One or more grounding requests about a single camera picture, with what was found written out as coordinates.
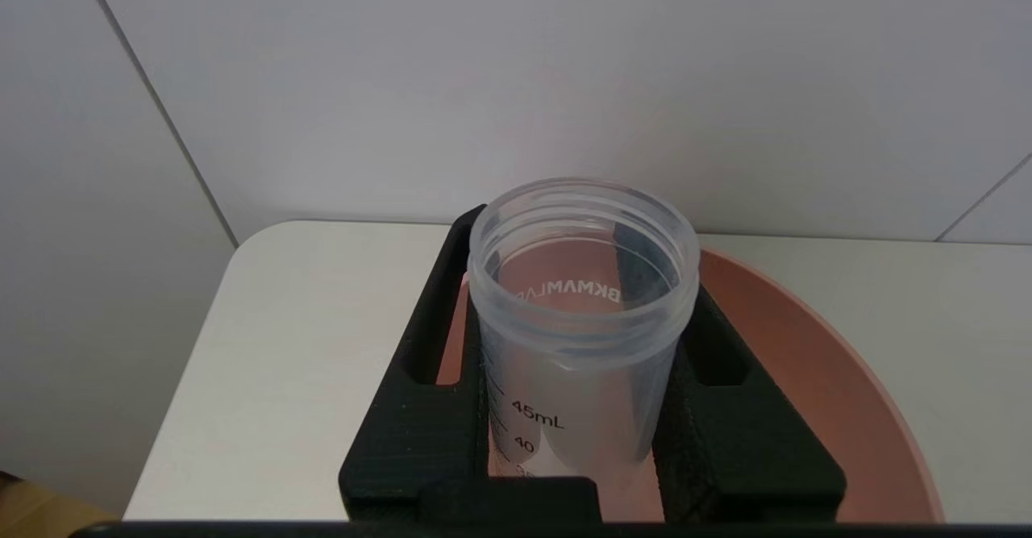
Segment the round tray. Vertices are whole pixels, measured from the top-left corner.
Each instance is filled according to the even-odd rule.
[[[864,359],[759,271],[705,251],[702,283],[845,472],[839,521],[941,523],[910,429]]]

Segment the white table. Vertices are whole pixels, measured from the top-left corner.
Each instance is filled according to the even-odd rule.
[[[291,222],[233,256],[126,519],[345,519],[336,473],[447,226]],[[950,521],[1032,519],[1032,247],[704,236],[856,347]]]

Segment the black plastic holder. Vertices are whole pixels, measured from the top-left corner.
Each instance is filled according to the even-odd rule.
[[[489,478],[480,327],[469,303],[461,374],[436,377],[480,207],[451,226],[341,468],[353,520],[598,523],[585,478]],[[845,477],[709,296],[677,345],[652,452],[668,524],[832,521]]]

